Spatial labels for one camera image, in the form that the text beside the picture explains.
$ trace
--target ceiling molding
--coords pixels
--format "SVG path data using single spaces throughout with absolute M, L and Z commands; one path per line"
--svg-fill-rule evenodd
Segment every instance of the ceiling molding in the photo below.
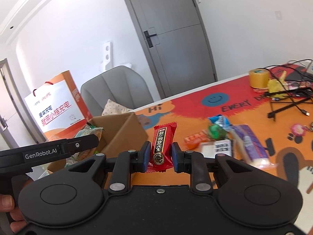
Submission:
M 18 0 L 0 24 L 0 43 L 10 44 L 37 12 L 50 1 Z

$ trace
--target blue smiley face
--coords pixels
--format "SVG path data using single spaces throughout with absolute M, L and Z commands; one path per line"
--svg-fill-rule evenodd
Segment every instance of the blue smiley face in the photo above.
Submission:
M 206 96 L 202 99 L 201 103 L 207 107 L 216 107 L 228 102 L 229 96 L 224 93 L 215 93 Z

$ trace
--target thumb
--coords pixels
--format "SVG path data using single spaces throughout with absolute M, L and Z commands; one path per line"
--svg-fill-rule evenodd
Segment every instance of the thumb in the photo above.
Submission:
M 11 195 L 0 194 L 0 212 L 10 212 L 14 209 L 14 205 Z

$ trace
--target gold circular logo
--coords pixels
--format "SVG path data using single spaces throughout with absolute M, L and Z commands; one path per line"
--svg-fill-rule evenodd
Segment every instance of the gold circular logo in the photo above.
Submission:
M 162 163 L 164 163 L 164 156 L 162 153 L 155 153 L 152 159 L 157 165 L 161 165 Z

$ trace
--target fingernail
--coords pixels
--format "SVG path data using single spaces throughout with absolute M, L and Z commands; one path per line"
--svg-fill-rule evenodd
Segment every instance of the fingernail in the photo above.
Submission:
M 11 208 L 13 205 L 12 197 L 10 195 L 4 195 L 1 199 L 2 206 L 5 208 Z

